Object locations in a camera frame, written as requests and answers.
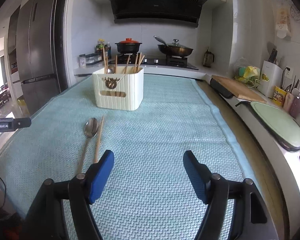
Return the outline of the green cutting board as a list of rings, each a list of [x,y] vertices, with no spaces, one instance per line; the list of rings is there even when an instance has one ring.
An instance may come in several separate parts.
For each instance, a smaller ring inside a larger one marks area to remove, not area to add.
[[[285,150],[300,150],[300,126],[288,113],[260,102],[250,102],[249,108]]]

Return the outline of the black pot with red lid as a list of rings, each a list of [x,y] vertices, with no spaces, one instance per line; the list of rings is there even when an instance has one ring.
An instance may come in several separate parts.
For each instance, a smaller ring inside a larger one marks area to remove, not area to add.
[[[115,43],[117,51],[120,54],[136,54],[139,52],[141,42],[134,41],[132,38],[126,38],[124,41]]]

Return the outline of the yellow green bag of items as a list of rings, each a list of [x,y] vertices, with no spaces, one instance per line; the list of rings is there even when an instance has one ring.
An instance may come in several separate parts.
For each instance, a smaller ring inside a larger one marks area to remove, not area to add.
[[[269,81],[269,77],[261,74],[260,68],[252,66],[245,58],[238,59],[234,68],[236,71],[234,79],[249,88],[257,88],[262,81]]]

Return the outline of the wooden cutting board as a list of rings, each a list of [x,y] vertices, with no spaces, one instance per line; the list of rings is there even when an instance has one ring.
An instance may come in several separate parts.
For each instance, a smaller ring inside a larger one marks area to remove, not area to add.
[[[264,98],[259,96],[256,92],[248,88],[243,83],[240,83],[234,79],[229,79],[227,77],[217,75],[212,75],[211,77],[238,99],[267,103]]]

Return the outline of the black gas cooktop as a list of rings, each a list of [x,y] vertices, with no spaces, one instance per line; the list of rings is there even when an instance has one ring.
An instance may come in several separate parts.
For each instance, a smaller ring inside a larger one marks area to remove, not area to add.
[[[138,54],[118,54],[117,64],[126,64],[129,59],[129,64],[134,64]],[[187,68],[199,70],[197,67],[188,63],[186,57],[167,56],[165,58],[144,57],[141,65],[161,65],[169,67]]]

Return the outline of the cream utensil holder box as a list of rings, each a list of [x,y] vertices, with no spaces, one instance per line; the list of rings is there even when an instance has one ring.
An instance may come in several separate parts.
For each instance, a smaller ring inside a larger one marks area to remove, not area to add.
[[[96,106],[99,108],[134,111],[143,100],[144,70],[134,72],[134,67],[117,67],[115,74],[104,69],[92,74]]]

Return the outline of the light blue woven table mat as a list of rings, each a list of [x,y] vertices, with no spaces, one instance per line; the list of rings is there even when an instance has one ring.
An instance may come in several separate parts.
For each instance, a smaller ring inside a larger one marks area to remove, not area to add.
[[[96,106],[92,78],[51,99],[0,150],[7,198],[25,216],[42,182],[74,177],[81,157],[92,163],[96,142],[85,143],[90,118],[104,120],[101,152],[113,170],[91,207],[104,239],[193,239],[206,206],[183,166],[191,150],[200,163],[228,180],[255,178],[233,132],[196,81],[145,75],[135,111]]]

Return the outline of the dark wok with glass lid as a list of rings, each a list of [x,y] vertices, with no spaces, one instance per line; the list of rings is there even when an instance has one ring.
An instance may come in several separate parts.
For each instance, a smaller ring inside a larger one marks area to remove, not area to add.
[[[166,43],[162,38],[155,36],[154,38],[160,42],[158,49],[167,56],[188,57],[192,54],[193,49],[179,44],[178,39],[174,39],[173,43]]]

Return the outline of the steel spoon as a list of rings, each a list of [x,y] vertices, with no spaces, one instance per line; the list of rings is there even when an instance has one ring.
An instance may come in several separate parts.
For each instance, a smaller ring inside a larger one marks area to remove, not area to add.
[[[108,69],[107,69],[107,73],[108,74],[114,74],[115,73],[115,66],[108,66]]]
[[[81,158],[78,163],[76,174],[79,174],[82,172],[82,166],[83,166],[83,162],[85,159],[85,154],[87,151],[88,144],[89,144],[90,140],[96,135],[97,130],[98,130],[98,120],[96,118],[90,118],[84,126],[84,134],[85,134],[86,140],[85,140],[85,145],[83,148]]]

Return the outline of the yellow snack canister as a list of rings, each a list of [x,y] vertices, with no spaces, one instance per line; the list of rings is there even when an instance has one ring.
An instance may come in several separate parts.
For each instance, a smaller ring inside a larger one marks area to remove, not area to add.
[[[275,86],[274,94],[272,98],[273,103],[275,103],[279,107],[282,107],[285,102],[286,95],[287,92],[285,90]]]

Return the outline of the white knife block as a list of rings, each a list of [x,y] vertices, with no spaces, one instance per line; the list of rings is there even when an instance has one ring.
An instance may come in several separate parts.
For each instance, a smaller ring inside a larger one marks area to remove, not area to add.
[[[264,61],[261,69],[260,83],[257,87],[267,98],[272,98],[275,86],[279,87],[281,83],[283,70],[276,64]]]

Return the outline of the black range hood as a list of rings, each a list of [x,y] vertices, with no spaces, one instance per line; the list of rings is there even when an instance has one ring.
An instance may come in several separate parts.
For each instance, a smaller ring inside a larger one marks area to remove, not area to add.
[[[175,23],[198,27],[207,0],[109,0],[115,23]]]

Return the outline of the white-label spice jar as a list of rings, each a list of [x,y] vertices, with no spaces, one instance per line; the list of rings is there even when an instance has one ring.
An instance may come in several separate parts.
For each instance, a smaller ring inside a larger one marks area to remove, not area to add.
[[[87,65],[87,62],[86,62],[86,55],[85,55],[85,54],[79,55],[79,67],[80,67],[80,68],[85,68],[86,65]]]

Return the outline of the sauce bottles group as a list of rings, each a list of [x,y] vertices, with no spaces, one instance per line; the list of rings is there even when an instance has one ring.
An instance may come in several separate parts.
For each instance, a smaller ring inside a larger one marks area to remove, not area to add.
[[[104,39],[99,38],[97,45],[95,47],[95,53],[103,59],[103,50],[108,59],[111,59],[111,45],[109,42],[106,42]]]

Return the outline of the grey multi-door refrigerator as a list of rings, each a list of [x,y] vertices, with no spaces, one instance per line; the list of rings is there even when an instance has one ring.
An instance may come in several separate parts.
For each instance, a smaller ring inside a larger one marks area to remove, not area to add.
[[[31,115],[68,88],[63,51],[64,7],[65,0],[28,0],[20,7],[17,64]]]

